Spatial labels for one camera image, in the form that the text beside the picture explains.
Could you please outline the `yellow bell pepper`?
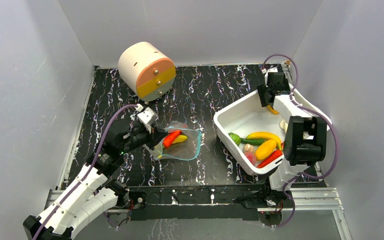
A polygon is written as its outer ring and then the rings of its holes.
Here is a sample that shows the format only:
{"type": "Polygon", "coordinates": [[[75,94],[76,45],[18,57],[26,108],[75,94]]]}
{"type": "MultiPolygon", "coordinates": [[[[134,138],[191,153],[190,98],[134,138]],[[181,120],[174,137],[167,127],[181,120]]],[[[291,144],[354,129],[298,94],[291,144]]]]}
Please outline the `yellow bell pepper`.
{"type": "Polygon", "coordinates": [[[274,110],[273,107],[270,106],[270,105],[267,105],[267,109],[268,109],[272,114],[274,114],[274,115],[278,115],[278,114],[279,114],[279,112],[276,111],[276,110],[274,110]]]}

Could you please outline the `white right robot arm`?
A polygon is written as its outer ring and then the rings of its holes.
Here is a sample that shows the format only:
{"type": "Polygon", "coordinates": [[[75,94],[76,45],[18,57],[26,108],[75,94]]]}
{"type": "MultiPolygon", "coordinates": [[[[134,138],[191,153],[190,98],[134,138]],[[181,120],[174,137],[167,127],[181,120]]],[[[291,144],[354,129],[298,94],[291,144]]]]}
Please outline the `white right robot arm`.
{"type": "Polygon", "coordinates": [[[312,104],[299,103],[283,72],[267,72],[257,91],[262,107],[273,108],[287,124],[282,162],[269,177],[270,188],[261,194],[266,206],[275,207],[282,199],[280,192],[287,191],[295,177],[324,160],[331,120],[312,104]]]}

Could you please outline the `small yellow banana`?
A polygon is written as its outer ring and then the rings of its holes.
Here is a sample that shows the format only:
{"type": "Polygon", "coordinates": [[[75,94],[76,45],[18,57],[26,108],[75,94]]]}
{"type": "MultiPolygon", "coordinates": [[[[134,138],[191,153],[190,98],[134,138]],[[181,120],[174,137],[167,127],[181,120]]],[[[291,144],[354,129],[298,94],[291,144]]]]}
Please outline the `small yellow banana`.
{"type": "Polygon", "coordinates": [[[185,142],[186,140],[188,140],[188,137],[186,136],[186,135],[179,135],[179,136],[177,136],[174,140],[173,140],[173,142],[172,142],[172,144],[178,144],[178,143],[183,143],[183,142],[185,142]]]}

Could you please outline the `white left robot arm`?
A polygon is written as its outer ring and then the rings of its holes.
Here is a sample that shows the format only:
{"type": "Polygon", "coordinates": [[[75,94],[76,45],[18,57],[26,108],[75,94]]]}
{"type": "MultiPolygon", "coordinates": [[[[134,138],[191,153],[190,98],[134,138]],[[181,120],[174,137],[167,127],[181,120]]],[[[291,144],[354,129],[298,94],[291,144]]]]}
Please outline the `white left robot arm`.
{"type": "Polygon", "coordinates": [[[129,188],[111,176],[124,154],[141,146],[154,148],[168,132],[154,123],[136,121],[119,133],[107,126],[101,141],[75,180],[38,216],[30,215],[23,227],[29,240],[72,240],[96,217],[112,207],[129,203],[129,188]]]}

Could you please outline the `clear blue zip bag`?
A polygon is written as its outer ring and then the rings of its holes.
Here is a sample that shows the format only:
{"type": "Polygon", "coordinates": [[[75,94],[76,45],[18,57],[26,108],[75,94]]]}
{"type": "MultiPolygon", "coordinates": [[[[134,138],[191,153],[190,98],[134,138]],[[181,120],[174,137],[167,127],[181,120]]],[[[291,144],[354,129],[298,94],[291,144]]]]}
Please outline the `clear blue zip bag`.
{"type": "Polygon", "coordinates": [[[187,124],[179,121],[172,121],[165,128],[167,135],[175,130],[180,130],[181,135],[187,136],[188,140],[172,144],[170,147],[165,148],[163,146],[163,139],[154,147],[154,150],[151,150],[150,148],[147,149],[154,159],[191,161],[199,155],[202,142],[202,132],[200,130],[191,129],[187,124]]]}

